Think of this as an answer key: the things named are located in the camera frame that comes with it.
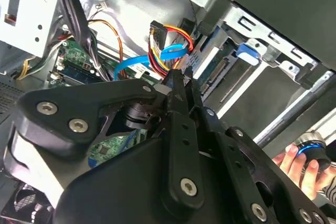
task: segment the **finger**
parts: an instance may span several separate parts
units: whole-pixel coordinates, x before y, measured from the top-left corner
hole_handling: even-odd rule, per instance
[[[303,177],[301,190],[311,200],[316,198],[316,176],[319,170],[319,163],[316,160],[312,160],[307,169],[305,176]]]
[[[296,154],[298,153],[299,149],[297,148],[297,146],[295,145],[289,145],[287,146],[286,148],[286,155],[280,165],[280,169],[288,174],[289,173],[289,169],[290,169],[290,166],[292,165],[293,163],[293,160],[295,159],[296,157]]]
[[[306,155],[301,153],[297,158],[294,159],[292,166],[290,167],[288,177],[297,185],[300,184],[301,171],[306,162]]]
[[[332,182],[332,179],[336,176],[336,169],[332,166],[325,169],[321,174],[319,180],[316,183],[316,189],[321,190],[326,186],[329,186]]]
[[[285,152],[280,153],[278,156],[276,156],[275,158],[273,158],[273,162],[276,163],[277,166],[279,166],[282,162],[282,160],[284,160],[283,158],[285,157]]]

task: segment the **wire bundle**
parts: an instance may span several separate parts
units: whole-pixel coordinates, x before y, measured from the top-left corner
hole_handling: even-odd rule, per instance
[[[182,35],[188,42],[188,53],[190,53],[192,50],[194,50],[193,40],[191,39],[190,35],[185,32],[184,30],[171,26],[171,25],[164,25],[164,27],[167,29],[167,31],[173,31],[177,32],[180,35]],[[162,78],[164,78],[168,71],[170,70],[162,61],[161,59],[161,51],[159,50],[158,45],[156,44],[154,40],[154,33],[155,30],[151,30],[150,38],[149,38],[149,46],[148,46],[148,59],[149,62],[153,68],[153,70],[160,75]],[[173,65],[173,69],[177,67],[177,65],[180,63],[180,60],[176,60],[176,62]]]

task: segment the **red wire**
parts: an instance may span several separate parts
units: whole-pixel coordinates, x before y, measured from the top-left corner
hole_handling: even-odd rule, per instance
[[[158,75],[160,75],[161,77],[165,77],[167,75],[165,71],[163,71],[162,69],[158,67],[158,63],[155,61],[154,55],[151,49],[148,50],[148,59],[149,59],[150,64],[152,65],[153,70]]]
[[[191,52],[192,50],[194,50],[194,44],[193,44],[193,41],[190,39],[190,37],[185,36],[184,33],[180,32],[179,30],[176,30],[174,28],[167,27],[166,29],[167,29],[167,31],[175,31],[175,32],[181,34],[189,42],[189,49],[188,49],[189,52]]]
[[[155,73],[157,73],[159,76],[161,76],[162,78],[164,78],[164,75],[162,73],[160,73],[160,71],[155,67],[153,61],[151,60],[150,56],[148,56],[149,58],[149,62],[154,70]]]

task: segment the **cooling fan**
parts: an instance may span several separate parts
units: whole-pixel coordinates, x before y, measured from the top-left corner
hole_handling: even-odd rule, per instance
[[[8,223],[48,224],[51,223],[53,212],[42,192],[20,183],[1,212],[1,217]]]

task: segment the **bolt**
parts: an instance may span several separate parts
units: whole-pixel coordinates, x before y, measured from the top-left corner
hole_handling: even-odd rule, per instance
[[[318,220],[319,223],[324,224],[322,217],[317,212],[313,212],[313,215]]]
[[[206,112],[208,112],[208,114],[211,116],[215,115],[215,112],[213,112],[211,109],[207,109]]]
[[[69,122],[69,128],[73,131],[73,132],[77,132],[77,133],[84,133],[88,130],[89,125],[87,122],[85,122],[82,119],[72,119]]]
[[[265,222],[267,220],[267,215],[264,211],[264,209],[257,203],[253,203],[251,206],[253,214],[262,222]]]
[[[151,88],[150,87],[147,87],[147,86],[143,86],[142,87],[145,91],[147,92],[152,92]]]
[[[300,209],[300,214],[301,217],[308,223],[312,223],[312,219],[309,216],[309,214],[304,210],[304,209]]]
[[[52,102],[40,102],[36,109],[43,115],[53,115],[58,111],[58,108]]]
[[[181,180],[181,189],[188,196],[195,196],[197,194],[197,187],[195,183],[191,179],[188,179],[188,178],[183,178]]]
[[[238,136],[244,136],[241,130],[236,130],[236,133],[238,134]]]

